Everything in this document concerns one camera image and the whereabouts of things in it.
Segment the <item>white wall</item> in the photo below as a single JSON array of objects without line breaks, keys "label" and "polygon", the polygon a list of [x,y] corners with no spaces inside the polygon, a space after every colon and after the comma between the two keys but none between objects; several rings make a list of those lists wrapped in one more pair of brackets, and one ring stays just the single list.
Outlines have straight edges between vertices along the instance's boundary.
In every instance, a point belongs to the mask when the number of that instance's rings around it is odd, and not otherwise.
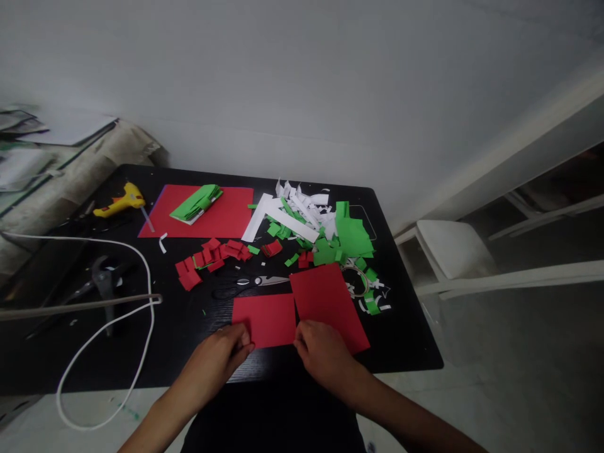
[{"label": "white wall", "polygon": [[0,2],[0,95],[132,120],[178,168],[371,186],[393,228],[600,47],[588,0]]}]

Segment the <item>floor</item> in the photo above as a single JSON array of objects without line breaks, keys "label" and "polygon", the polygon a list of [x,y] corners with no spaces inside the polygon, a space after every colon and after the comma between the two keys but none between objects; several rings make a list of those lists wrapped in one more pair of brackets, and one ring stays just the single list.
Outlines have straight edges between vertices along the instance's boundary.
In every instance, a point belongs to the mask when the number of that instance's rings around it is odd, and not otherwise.
[{"label": "floor", "polygon": [[[466,219],[481,235],[493,216]],[[604,209],[490,243],[505,270],[562,260],[602,259],[597,239]],[[420,299],[445,367],[378,375],[388,385],[461,429],[492,453],[602,451],[604,417],[604,283],[512,289],[449,301]],[[0,433],[5,452],[114,452],[163,389],[133,393],[117,420],[95,432],[75,432],[45,396]],[[104,419],[123,392],[65,395],[81,423]],[[359,417],[377,452],[404,451],[392,436]],[[183,434],[169,452],[178,452]]]}]

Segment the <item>table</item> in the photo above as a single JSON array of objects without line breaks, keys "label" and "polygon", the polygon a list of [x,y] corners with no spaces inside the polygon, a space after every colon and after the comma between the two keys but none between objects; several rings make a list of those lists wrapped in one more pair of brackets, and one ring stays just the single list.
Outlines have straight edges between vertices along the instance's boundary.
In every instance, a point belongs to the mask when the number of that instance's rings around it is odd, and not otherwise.
[{"label": "table", "polygon": [[[274,193],[276,180],[256,177],[213,174],[139,165],[122,165],[83,203],[91,200],[98,205],[108,204],[111,197],[123,193],[126,181],[134,182],[141,190],[147,203],[155,201],[165,184],[203,185],[218,184],[223,187],[252,187],[254,202],[262,193]],[[355,307],[367,333],[371,348],[356,355],[371,372],[398,372],[438,369],[443,366],[428,323],[415,296],[413,286],[405,271],[394,239],[379,207],[372,189],[333,184],[302,183],[306,194],[330,189],[330,204],[350,201],[361,205],[376,233],[374,241],[377,253],[369,260],[378,273],[380,281],[392,290],[387,303],[391,310],[370,316]],[[195,347],[216,329],[230,322],[232,301],[218,302],[210,298],[213,289],[212,277],[202,271],[204,282],[190,293],[182,288],[174,264],[201,250],[204,240],[191,238],[167,238],[164,255],[156,238],[137,238],[144,219],[138,210],[120,214],[129,223],[96,235],[102,239],[126,242],[138,248],[148,260],[151,268],[154,292],[164,296],[164,302],[155,307],[155,328],[143,371],[138,379],[138,388],[169,386],[180,373]],[[267,221],[260,231],[266,231]],[[254,244],[268,243],[274,238],[264,233]],[[295,241],[284,241],[284,250],[273,258],[257,256],[243,266],[259,275],[287,276],[298,272],[297,265],[288,269],[283,262],[291,257],[298,246]],[[74,268],[74,274],[65,287],[65,292],[78,287],[89,279],[86,267],[99,255],[106,254],[121,259],[130,259],[136,268],[124,278],[124,285],[116,295],[128,296],[146,292],[146,277],[140,259],[126,247],[90,243]],[[227,264],[234,266],[234,260]],[[278,294],[291,290],[289,283],[264,288],[250,289],[242,296],[254,294]],[[117,306],[116,316],[125,314],[144,301],[128,306]],[[93,391],[124,389],[131,384],[138,367],[140,354],[147,336],[150,322],[148,310],[143,310],[115,325],[114,337],[100,336],[80,356],[72,368],[64,391]],[[3,373],[0,375],[0,394],[54,393],[59,379],[69,361],[81,345],[104,324],[104,311],[80,311],[65,316],[57,326],[32,340],[23,340],[23,334],[31,327],[31,320],[0,323],[0,360]],[[296,379],[304,376],[302,363],[292,345],[255,350],[247,361],[232,376],[231,381],[256,381],[263,379]]]}]

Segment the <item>white cable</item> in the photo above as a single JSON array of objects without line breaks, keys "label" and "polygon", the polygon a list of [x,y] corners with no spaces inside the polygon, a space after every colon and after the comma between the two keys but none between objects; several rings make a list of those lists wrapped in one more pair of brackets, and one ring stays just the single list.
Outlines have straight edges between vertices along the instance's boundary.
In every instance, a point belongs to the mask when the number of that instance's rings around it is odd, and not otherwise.
[{"label": "white cable", "polygon": [[[22,234],[17,234],[17,233],[7,233],[5,232],[4,234],[9,235],[9,236],[14,236],[14,237],[22,237],[22,238],[30,238],[30,239],[57,239],[57,240],[83,240],[83,241],[92,241],[92,242],[106,242],[106,243],[113,243],[113,244],[118,244],[118,245],[124,245],[125,247],[128,247],[129,249],[134,250],[138,256],[140,256],[140,258],[143,260],[143,264],[145,265],[145,269],[147,270],[147,290],[149,292],[149,294],[151,293],[151,271],[149,269],[149,265],[147,264],[147,260],[145,259],[145,257],[143,256],[143,254],[141,252],[138,251],[138,249],[136,249],[135,247],[132,247],[131,245],[127,244],[127,243],[123,243],[123,242],[118,242],[118,241],[112,241],[112,240],[106,240],[106,239],[91,239],[91,238],[77,238],[77,237],[61,237],[61,236],[30,236],[30,235],[22,235]],[[153,301],[151,298],[149,298],[149,302],[143,306],[138,307],[135,310],[132,310],[129,313],[126,313],[123,316],[120,316],[119,318],[114,319],[113,321],[108,322],[107,324],[105,324],[103,327],[101,327],[92,337],[90,337],[90,339],[84,343],[84,346],[82,346],[80,348],[79,351],[77,351],[75,353],[75,356],[73,359],[71,359],[71,362],[69,362],[69,365],[67,366],[65,372],[63,373],[63,376],[61,377],[61,380],[59,382],[59,386],[57,388],[57,394],[56,394],[56,403],[57,403],[57,411],[59,412],[59,417],[61,418],[61,420],[63,420],[63,422],[70,428],[73,428],[74,430],[78,430],[78,431],[93,431],[96,430],[98,428],[101,428],[103,426],[105,426],[107,423],[109,423],[110,421],[113,420],[113,418],[119,414],[119,412],[122,410],[123,407],[125,407],[126,402],[128,401],[130,394],[132,393],[132,390],[134,389],[134,385],[136,385],[137,381],[138,381],[138,375],[140,374],[140,371],[143,368],[143,363],[145,362],[145,356],[147,355],[147,349],[149,347],[149,342],[151,340],[151,334],[153,333],[153,326],[155,324],[155,310],[153,309],[153,305],[157,305],[161,302],[157,302],[157,301]],[[85,427],[85,426],[80,426],[80,425],[76,425],[74,422],[72,422],[71,420],[69,420],[69,418],[67,418],[67,415],[65,414],[65,412],[63,411],[63,406],[61,404],[61,391],[63,390],[63,383],[65,382],[65,379],[67,378],[67,375],[69,374],[69,371],[71,370],[71,367],[74,365],[74,363],[76,362],[77,358],[80,356],[80,354],[82,353],[82,351],[84,351],[84,349],[86,349],[86,347],[98,336],[100,335],[107,327],[109,327],[110,325],[121,321],[122,319],[128,318],[130,315],[134,315],[136,312],[149,307],[151,309],[151,326],[149,326],[149,333],[147,335],[147,341],[145,342],[145,347],[143,348],[143,355],[140,358],[140,363],[138,364],[138,370],[137,373],[134,376],[134,380],[132,381],[132,385],[130,386],[130,389],[128,390],[128,393],[126,394],[126,398],[124,398],[124,400],[122,401],[121,405],[118,407],[118,409],[113,413],[113,415],[111,415],[107,420],[105,420],[103,423],[100,423],[98,425],[95,426],[91,426],[91,427]]]}]

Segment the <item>scissors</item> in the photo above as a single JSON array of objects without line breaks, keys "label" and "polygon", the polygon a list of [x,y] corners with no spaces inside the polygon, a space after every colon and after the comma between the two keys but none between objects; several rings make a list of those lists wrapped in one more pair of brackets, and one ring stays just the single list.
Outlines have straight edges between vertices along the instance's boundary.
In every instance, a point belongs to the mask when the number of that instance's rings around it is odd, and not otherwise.
[{"label": "scissors", "polygon": [[254,276],[242,271],[231,273],[223,271],[216,276],[221,287],[212,291],[212,298],[219,301],[230,300],[246,289],[289,281],[286,277]]}]

